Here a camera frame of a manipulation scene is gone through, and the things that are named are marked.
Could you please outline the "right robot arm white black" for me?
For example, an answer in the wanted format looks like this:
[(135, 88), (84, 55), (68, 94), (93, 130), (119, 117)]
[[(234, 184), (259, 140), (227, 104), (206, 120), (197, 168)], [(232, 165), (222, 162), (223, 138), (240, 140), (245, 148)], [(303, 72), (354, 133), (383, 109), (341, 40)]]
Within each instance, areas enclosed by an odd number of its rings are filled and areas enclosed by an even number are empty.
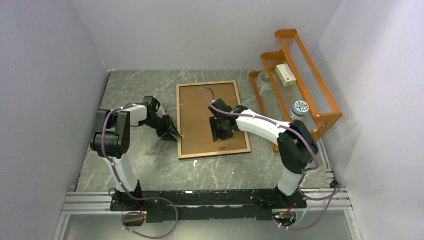
[(222, 139), (230, 136), (230, 131), (243, 131), (262, 137), (277, 145), (283, 164), (281, 178), (275, 187), (275, 202), (282, 208), (288, 207), (295, 199), (305, 172), (315, 170), (319, 163), (319, 148), (305, 124), (275, 120), (251, 109), (237, 105), (231, 108), (218, 98), (208, 104), (217, 121), (217, 131)]

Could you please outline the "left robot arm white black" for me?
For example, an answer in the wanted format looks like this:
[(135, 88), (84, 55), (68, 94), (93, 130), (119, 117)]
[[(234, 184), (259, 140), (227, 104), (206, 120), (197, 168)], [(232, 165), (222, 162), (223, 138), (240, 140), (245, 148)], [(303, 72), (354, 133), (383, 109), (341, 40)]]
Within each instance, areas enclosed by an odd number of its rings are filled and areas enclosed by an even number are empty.
[(89, 146), (111, 170), (115, 195), (130, 210), (142, 206), (140, 181), (135, 176), (129, 156), (131, 129), (147, 126), (155, 130), (162, 141), (176, 142), (182, 138), (171, 117), (160, 102), (146, 95), (139, 103), (130, 102), (114, 109), (100, 108), (94, 119)]

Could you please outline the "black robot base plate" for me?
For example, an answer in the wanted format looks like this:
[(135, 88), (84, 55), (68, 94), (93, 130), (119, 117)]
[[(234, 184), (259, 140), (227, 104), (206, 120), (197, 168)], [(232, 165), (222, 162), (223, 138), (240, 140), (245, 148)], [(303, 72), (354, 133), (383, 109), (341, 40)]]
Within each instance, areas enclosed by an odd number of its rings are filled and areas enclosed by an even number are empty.
[(228, 220), (253, 218), (270, 221), (278, 211), (305, 209), (296, 193), (291, 202), (280, 201), (274, 188), (220, 190), (142, 190), (143, 201), (111, 194), (112, 212), (143, 212), (147, 223), (178, 220)]

